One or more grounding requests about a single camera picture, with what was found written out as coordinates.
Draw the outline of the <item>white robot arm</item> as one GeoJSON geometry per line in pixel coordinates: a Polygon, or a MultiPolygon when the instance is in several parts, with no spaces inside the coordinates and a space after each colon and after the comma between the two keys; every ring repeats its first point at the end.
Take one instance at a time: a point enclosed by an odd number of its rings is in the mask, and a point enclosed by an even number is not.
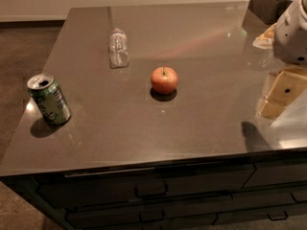
{"type": "Polygon", "coordinates": [[[277,20],[273,53],[283,62],[307,64],[307,0],[294,0],[277,20]]]}

